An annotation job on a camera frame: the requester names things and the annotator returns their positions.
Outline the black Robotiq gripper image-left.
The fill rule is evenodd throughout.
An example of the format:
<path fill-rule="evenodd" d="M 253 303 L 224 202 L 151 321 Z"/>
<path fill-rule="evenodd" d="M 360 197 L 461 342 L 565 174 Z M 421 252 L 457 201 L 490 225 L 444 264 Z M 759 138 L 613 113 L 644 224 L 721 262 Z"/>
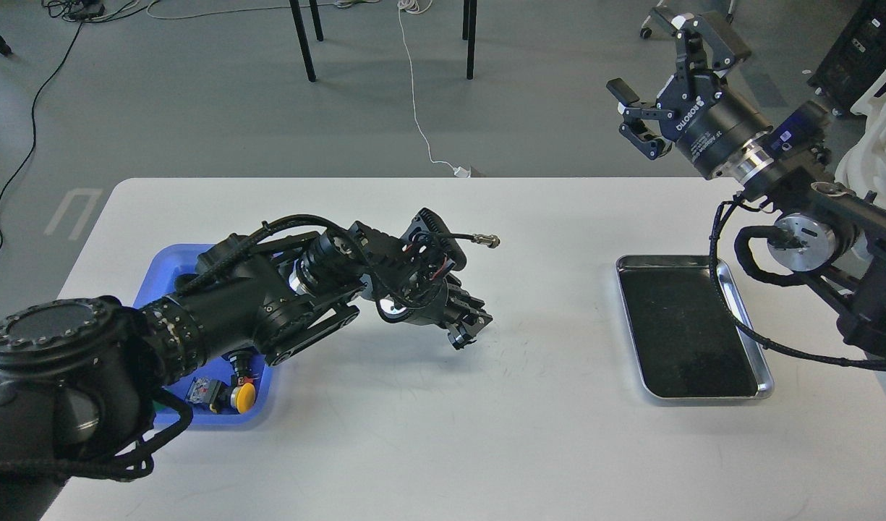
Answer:
<path fill-rule="evenodd" d="M 391 299 L 379 300 L 378 314 L 387 323 L 446 326 L 447 339 L 455 350 L 475 343 L 480 331 L 493 322 L 485 301 L 473 297 L 459 279 L 446 279 L 430 303 L 419 309 L 396 307 Z"/>

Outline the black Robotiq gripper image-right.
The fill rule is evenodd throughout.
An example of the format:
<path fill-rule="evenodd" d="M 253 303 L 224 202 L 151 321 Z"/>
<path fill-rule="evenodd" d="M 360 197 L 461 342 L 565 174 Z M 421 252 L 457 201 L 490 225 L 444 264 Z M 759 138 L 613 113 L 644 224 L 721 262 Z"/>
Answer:
<path fill-rule="evenodd" d="M 743 96 L 723 84 L 725 76 L 752 56 L 740 36 L 688 38 L 676 41 L 676 72 L 660 93 L 661 108 L 641 102 L 625 80 L 607 82 L 618 100 L 623 122 L 619 133 L 651 161 L 674 148 L 710 180 L 742 145 L 773 130 L 774 125 Z M 646 121 L 659 121 L 662 136 Z"/>

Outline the black robot arm image-left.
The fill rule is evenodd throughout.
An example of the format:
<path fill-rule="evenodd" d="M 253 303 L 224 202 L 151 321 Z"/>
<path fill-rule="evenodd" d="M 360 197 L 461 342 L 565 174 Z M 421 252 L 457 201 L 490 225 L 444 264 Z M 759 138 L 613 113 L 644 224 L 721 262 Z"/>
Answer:
<path fill-rule="evenodd" d="M 70 478 L 130 482 L 192 411 L 168 387 L 254 347 L 274 366 L 347 326 L 356 297 L 383 322 L 438 326 L 457 350 L 492 316 L 456 277 L 457 234 L 426 208 L 393 237 L 308 214 L 232 234 L 174 291 L 138 309 L 106 295 L 33 305 L 0 320 L 0 520 L 38 520 Z"/>

